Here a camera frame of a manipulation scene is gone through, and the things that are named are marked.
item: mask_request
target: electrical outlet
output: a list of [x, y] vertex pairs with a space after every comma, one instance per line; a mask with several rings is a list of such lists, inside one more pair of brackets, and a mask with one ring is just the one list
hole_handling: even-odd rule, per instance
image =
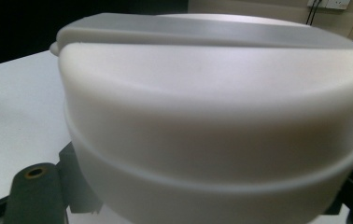
[[[307, 6], [308, 7], [312, 7], [313, 6], [313, 2], [316, 0], [308, 0]], [[326, 7], [328, 5], [328, 0], [322, 0], [319, 4], [318, 7]]]
[[326, 8], [347, 9], [350, 0], [329, 0]]

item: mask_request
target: white plastic container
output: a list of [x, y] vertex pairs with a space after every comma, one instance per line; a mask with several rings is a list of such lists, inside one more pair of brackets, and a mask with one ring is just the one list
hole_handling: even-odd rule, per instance
[[59, 46], [83, 174], [136, 224], [310, 221], [353, 166], [353, 44], [338, 38]]

